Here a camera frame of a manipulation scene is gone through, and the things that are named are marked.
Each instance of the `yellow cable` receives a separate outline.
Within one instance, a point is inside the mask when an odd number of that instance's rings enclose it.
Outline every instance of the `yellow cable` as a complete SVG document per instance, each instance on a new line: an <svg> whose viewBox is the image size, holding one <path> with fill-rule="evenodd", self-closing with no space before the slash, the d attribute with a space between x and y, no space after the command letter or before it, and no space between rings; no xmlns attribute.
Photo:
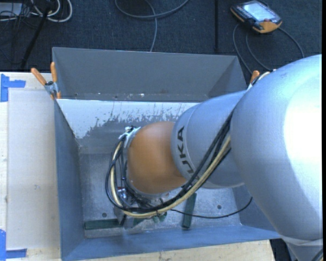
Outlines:
<svg viewBox="0 0 326 261"><path fill-rule="evenodd" d="M181 198L177 199L175 202L173 202L172 204L170 204L167 207L164 207L162 209L158 209L156 211L151 211L151 212L147 212L147 213L132 213L129 211L123 211L126 215L132 216L134 218L141 218L141 219L145 219L145 218L151 218L152 216L155 216L157 214L162 214L165 213L166 211L174 208L175 206L177 206L178 204L182 203L184 200L188 199L192 194L195 193L195 191L205 182L205 180L211 175L211 173L214 171L214 169L217 167L218 163L221 161L221 159L224 156L224 153L228 147L228 145L230 144L230 136L228 134L222 148L220 149L220 151L218 152L217 156L215 157L214 161L209 165L209 167L205 170L204 174L200 177L200 179L195 183L195 185L186 193L184 194ZM120 146L122 145L122 143L120 142L116 149L115 149L115 153L114 153L114 157L113 160L115 159L115 156L117 154L117 151L119 150ZM117 197L117 193L116 193L116 188L114 185L115 182L115 173L114 173L114 166L112 166L110 171L110 183L111 183L111 192L112 192L112 196L114 197L115 202L119 205L122 206L122 204L120 203L118 197Z"/></svg>

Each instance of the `blue tape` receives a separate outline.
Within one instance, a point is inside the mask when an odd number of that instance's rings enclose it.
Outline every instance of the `blue tape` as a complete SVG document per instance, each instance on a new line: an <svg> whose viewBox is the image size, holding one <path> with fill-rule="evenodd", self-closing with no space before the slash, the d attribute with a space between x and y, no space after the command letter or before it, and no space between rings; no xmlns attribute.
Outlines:
<svg viewBox="0 0 326 261"><path fill-rule="evenodd" d="M9 88L24 88L26 82L24 80L13 80L3 73L1 74L1 87L0 87L0 102L7 102L9 100Z"/></svg>
<svg viewBox="0 0 326 261"><path fill-rule="evenodd" d="M27 255L27 249L6 250L6 232L0 229L0 261L6 261L8 258L24 258Z"/></svg>

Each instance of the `orange clip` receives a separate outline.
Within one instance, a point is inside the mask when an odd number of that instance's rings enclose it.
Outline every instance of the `orange clip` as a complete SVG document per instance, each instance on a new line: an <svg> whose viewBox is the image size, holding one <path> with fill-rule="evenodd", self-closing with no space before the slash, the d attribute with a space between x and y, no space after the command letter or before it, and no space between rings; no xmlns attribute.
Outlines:
<svg viewBox="0 0 326 261"><path fill-rule="evenodd" d="M57 82L58 76L57 76L57 70L55 69L55 62L51 62L51 74L52 74L52 81ZM57 98L61 98L61 92L57 92Z"/></svg>
<svg viewBox="0 0 326 261"><path fill-rule="evenodd" d="M250 79L250 83L252 81L254 81L254 79L260 75L260 72L259 71L253 71L252 75L251 75L251 79Z"/></svg>
<svg viewBox="0 0 326 261"><path fill-rule="evenodd" d="M32 74L36 77L36 79L43 85L43 86L49 86L49 85L52 85L52 82L49 82L47 83L47 81L45 80L45 78L42 76L42 74L36 69L36 68L32 68L30 70L32 72ZM58 80L58 77L57 77L57 71L55 69L55 63L54 62L51 62L51 74L52 74L52 81L53 83L56 83L57 80ZM49 94L51 99L54 100L54 95L52 93ZM61 92L58 91L57 92L57 98L61 98Z"/></svg>

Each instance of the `black floor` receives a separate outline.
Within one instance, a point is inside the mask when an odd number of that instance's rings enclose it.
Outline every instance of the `black floor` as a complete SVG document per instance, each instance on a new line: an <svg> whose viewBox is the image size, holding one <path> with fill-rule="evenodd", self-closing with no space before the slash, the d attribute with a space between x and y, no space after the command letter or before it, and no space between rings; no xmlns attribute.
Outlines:
<svg viewBox="0 0 326 261"><path fill-rule="evenodd" d="M41 11L46 7L46 0L33 1ZM70 1L71 18L66 22L47 20L32 43L42 20L40 16L28 14L32 2L0 0L26 6L25 16L11 21L5 21L4 13L0 16L0 71L30 71L36 67L41 72L49 72L52 47L218 53L238 55L248 83L253 70L277 69L302 57L322 53L322 0L260 0L283 20L280 29L268 34L237 26L240 23L230 12L231 5L252 0L188 0L173 13L156 19L156 36L155 19L131 17L119 8L131 15L147 16L153 15L153 11L170 12L186 0ZM60 0L60 4L59 12L50 18L68 18L67 0ZM290 260L281 240L272 241L272 247L277 260Z"/></svg>

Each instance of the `electronic device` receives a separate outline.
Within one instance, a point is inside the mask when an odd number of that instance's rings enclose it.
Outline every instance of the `electronic device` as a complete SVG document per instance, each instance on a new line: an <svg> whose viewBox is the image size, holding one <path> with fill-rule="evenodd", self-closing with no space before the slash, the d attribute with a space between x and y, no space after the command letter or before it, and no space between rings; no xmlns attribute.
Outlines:
<svg viewBox="0 0 326 261"><path fill-rule="evenodd" d="M258 0L232 5L230 11L234 16L258 33L276 30L281 24L281 17Z"/></svg>

